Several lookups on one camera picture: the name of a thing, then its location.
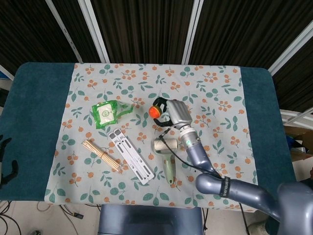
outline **green plastic bag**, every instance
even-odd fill
[[[96,129],[101,129],[109,124],[117,123],[117,119],[133,111],[131,104],[125,104],[117,100],[109,100],[92,106]]]

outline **orange flower pattern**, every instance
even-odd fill
[[[195,181],[200,172],[175,159],[171,160],[176,172],[174,183],[167,183],[164,158],[154,153],[150,144],[166,130],[148,114],[157,97],[185,102],[192,127],[222,177],[257,184],[239,67],[75,64],[45,201],[239,210],[236,202],[199,193]],[[91,106],[114,99],[132,104],[133,112],[122,116],[117,124],[95,129]],[[160,120],[169,120],[168,113],[163,113]],[[154,179],[146,185],[136,178],[110,141],[109,133],[116,128],[128,137],[154,172]],[[179,132],[170,130],[166,137],[178,139],[177,154],[192,164]],[[86,150],[81,145],[84,140],[94,142],[121,169],[116,172]]]

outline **wooden stick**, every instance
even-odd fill
[[[99,158],[104,160],[110,167],[115,169],[116,171],[119,170],[119,164],[114,161],[111,157],[109,157],[107,154],[105,154],[100,148],[98,148],[96,145],[91,143],[90,141],[84,141],[83,146],[88,149],[90,152],[96,154]]]

